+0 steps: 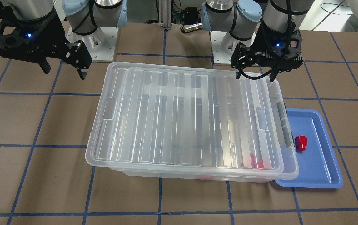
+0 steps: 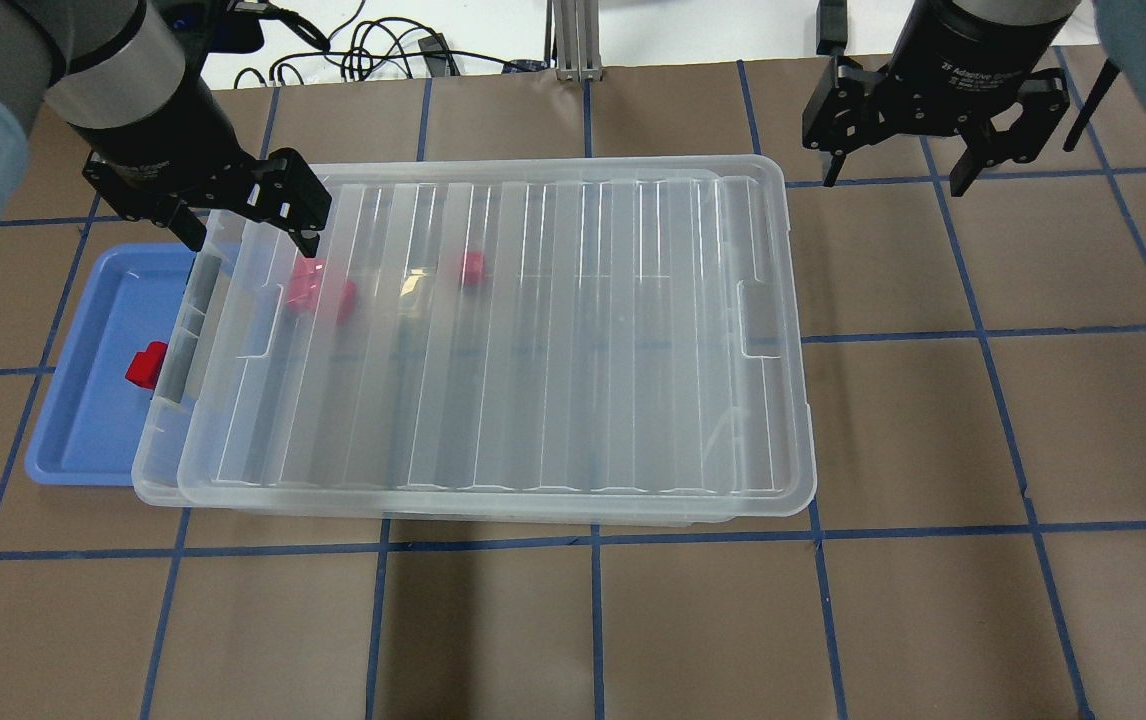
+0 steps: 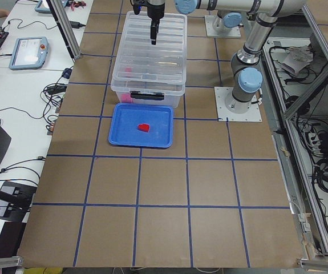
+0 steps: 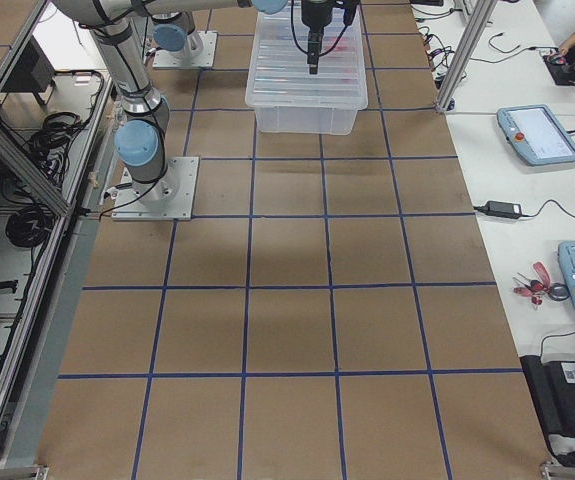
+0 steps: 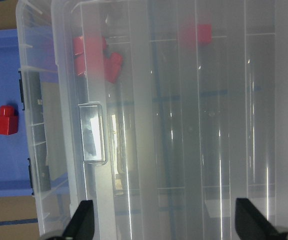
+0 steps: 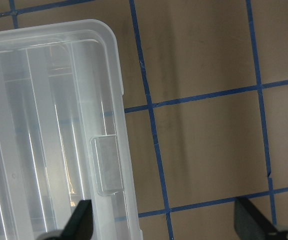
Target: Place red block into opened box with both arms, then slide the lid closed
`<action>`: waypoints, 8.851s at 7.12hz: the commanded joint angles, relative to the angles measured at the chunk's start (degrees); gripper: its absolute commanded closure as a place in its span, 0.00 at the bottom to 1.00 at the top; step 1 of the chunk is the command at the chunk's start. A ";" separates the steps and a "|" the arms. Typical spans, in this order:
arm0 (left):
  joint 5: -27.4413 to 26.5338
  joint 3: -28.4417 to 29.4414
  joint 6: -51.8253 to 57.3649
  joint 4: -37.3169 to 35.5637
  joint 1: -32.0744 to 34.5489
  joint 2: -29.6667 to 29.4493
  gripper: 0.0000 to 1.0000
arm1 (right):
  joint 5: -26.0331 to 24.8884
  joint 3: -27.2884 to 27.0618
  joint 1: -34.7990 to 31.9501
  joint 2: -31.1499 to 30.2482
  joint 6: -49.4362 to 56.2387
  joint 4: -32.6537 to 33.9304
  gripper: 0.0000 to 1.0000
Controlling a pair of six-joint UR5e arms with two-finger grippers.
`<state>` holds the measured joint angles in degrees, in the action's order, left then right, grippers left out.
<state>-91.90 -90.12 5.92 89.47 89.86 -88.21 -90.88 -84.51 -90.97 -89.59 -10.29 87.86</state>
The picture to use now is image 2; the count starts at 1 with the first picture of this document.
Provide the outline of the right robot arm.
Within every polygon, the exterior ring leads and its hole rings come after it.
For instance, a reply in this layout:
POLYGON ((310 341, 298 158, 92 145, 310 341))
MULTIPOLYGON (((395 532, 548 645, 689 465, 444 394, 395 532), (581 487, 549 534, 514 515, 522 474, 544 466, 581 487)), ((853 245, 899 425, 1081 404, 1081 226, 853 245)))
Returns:
MULTIPOLYGON (((1113 83, 1125 77, 1146 114, 1146 1, 1097 1, 1105 60, 1063 149, 1075 149, 1113 83)), ((823 156, 823 183, 849 155, 890 136, 961 136, 949 183, 970 190, 986 169, 1030 163, 1072 108, 1070 81, 1041 58, 1075 1, 916 1, 887 64, 847 54, 848 5, 817 3, 817 54, 826 58, 802 114, 801 143, 823 156)))

